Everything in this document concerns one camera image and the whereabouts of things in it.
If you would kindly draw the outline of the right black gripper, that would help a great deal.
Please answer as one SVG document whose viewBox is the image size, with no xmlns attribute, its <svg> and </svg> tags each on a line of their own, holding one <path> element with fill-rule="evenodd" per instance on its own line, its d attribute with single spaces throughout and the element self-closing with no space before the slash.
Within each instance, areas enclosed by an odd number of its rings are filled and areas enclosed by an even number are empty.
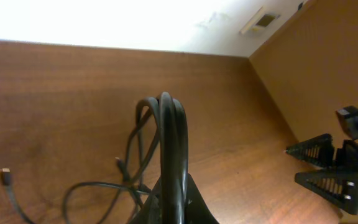
<svg viewBox="0 0 358 224">
<path fill-rule="evenodd" d="M 288 146 L 285 152 L 295 159 L 318 167 L 333 165 L 333 137 L 326 133 Z M 337 208 L 358 214 L 358 143 L 345 140 L 337 150 L 337 170 L 314 170 L 295 174 L 295 182 L 316 193 Z"/>
</svg>

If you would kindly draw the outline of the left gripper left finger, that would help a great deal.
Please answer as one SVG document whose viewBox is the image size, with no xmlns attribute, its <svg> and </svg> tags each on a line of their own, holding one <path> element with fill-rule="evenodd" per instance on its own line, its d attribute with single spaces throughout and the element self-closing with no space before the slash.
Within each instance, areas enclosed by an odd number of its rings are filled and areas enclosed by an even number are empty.
<svg viewBox="0 0 358 224">
<path fill-rule="evenodd" d="M 161 184 L 159 179 L 147 197 L 144 206 L 129 224 L 161 224 L 160 193 Z"/>
</svg>

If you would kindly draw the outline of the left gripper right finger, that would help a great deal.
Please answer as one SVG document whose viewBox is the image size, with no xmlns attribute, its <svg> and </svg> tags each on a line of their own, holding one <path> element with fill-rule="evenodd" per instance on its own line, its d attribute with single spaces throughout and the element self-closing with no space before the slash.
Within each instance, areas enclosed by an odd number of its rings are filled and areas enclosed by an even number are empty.
<svg viewBox="0 0 358 224">
<path fill-rule="evenodd" d="M 187 175 L 187 193 L 185 205 L 186 224 L 219 224 L 217 219 L 209 211 L 203 200 L 195 181 L 190 174 Z"/>
</svg>

